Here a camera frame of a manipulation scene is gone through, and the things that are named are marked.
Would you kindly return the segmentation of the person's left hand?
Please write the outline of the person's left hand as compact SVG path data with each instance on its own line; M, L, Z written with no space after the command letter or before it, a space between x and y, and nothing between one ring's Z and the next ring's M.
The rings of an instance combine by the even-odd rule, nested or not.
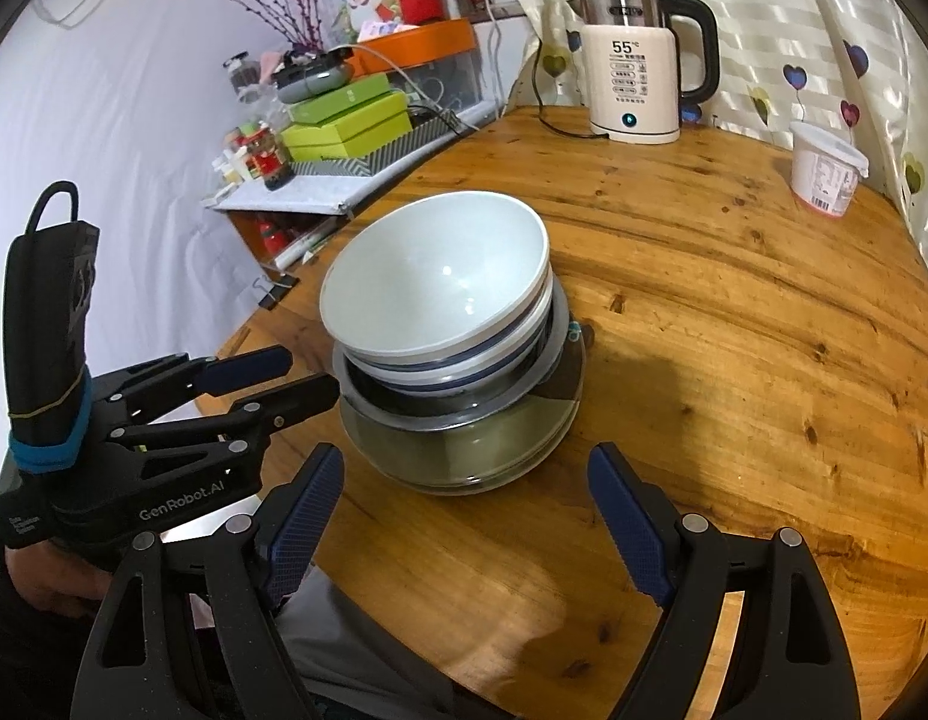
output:
M52 541L7 548L5 566L21 600L43 613L85 616L111 587L111 575Z

